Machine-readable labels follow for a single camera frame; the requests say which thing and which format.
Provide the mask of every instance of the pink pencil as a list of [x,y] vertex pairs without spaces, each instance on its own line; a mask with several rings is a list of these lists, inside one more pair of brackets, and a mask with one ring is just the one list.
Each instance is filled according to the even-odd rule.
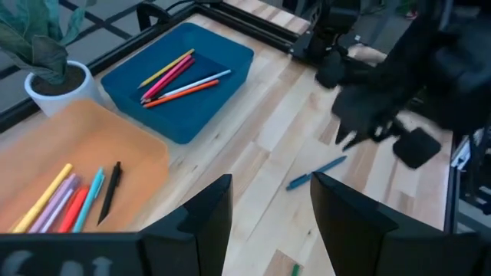
[[174,68],[172,68],[165,76],[163,76],[155,85],[152,86],[142,97],[141,99],[150,99],[153,95],[155,95],[158,91],[160,86],[167,81],[167,79],[174,75],[189,59],[191,58],[191,55],[188,55],[184,59],[181,60],[180,63],[178,63]]

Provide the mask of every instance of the blue tray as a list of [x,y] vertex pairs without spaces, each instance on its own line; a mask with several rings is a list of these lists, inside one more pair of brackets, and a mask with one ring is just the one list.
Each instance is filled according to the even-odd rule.
[[[230,69],[232,73],[221,77],[215,87],[143,108],[141,96],[160,78],[137,89],[140,83],[191,48],[195,49],[194,64],[160,94],[214,72]],[[101,83],[119,110],[176,143],[188,143],[246,81],[253,56],[243,45],[183,23],[104,76]]]

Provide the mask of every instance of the white pencil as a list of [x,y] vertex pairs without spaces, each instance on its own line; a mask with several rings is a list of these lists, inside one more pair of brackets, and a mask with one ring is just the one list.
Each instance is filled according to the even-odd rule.
[[162,99],[163,97],[168,97],[168,96],[171,96],[171,95],[174,95],[174,94],[178,94],[179,92],[183,92],[183,91],[188,90],[188,89],[190,89],[192,87],[195,87],[195,86],[198,86],[198,85],[207,83],[209,81],[213,81],[213,80],[215,80],[215,79],[217,79],[219,77],[225,76],[226,74],[230,74],[231,72],[232,72],[231,70],[227,70],[227,71],[223,71],[222,73],[214,74],[211,77],[207,77],[205,79],[198,80],[197,82],[195,82],[193,84],[188,84],[185,87],[177,88],[177,89],[175,89],[173,91],[170,91],[168,93],[165,93],[164,95],[160,96],[159,99]]
[[64,195],[64,198],[61,200],[60,204],[56,207],[56,209],[53,211],[51,214],[51,217],[46,221],[46,224],[44,224],[43,228],[41,229],[40,233],[46,233],[46,231],[51,227],[53,224],[54,219],[58,216],[58,214],[61,212],[63,209],[64,205],[67,204],[71,194],[74,192],[73,189],[69,190],[66,195]]

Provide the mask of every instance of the orange tray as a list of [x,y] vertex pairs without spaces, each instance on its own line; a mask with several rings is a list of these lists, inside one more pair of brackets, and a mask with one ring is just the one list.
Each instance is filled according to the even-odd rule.
[[[97,226],[117,161],[123,170],[120,185],[109,214]],[[103,107],[74,102],[0,153],[0,232],[8,232],[34,205],[66,163],[83,185],[91,184],[100,166],[106,175],[84,232],[123,232],[163,187],[168,152],[164,142]]]

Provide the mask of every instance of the red marker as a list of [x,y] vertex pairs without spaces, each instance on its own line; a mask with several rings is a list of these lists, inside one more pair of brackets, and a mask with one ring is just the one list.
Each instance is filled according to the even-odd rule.
[[85,198],[87,197],[88,193],[89,187],[84,186],[80,187],[78,191],[74,194],[72,203],[70,207],[68,207],[67,214],[61,222],[58,233],[68,233],[71,230],[71,228],[74,226],[75,221],[77,220],[78,213],[82,209],[82,205],[84,204]]

